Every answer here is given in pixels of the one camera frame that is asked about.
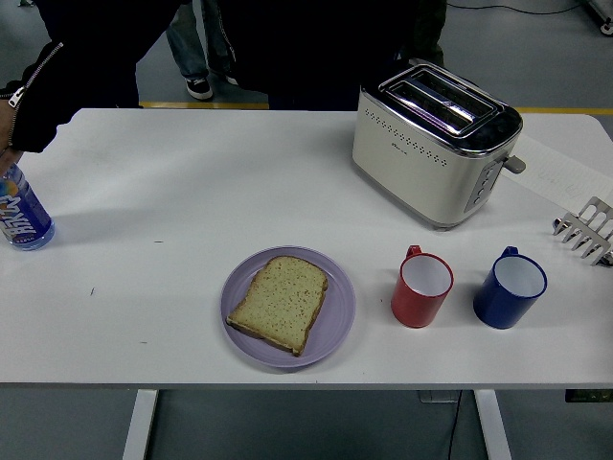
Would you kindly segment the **person's hand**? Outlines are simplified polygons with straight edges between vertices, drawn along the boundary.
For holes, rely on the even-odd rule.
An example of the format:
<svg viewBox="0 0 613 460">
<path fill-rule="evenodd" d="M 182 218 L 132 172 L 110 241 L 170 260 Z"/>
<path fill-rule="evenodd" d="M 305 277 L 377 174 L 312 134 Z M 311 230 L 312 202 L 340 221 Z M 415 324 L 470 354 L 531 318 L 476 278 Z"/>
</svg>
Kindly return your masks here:
<svg viewBox="0 0 613 460">
<path fill-rule="evenodd" d="M 11 146 L 12 122 L 15 109 L 8 100 L 2 100 L 0 106 L 0 173 L 4 175 L 14 164 L 18 163 L 23 152 Z"/>
</svg>

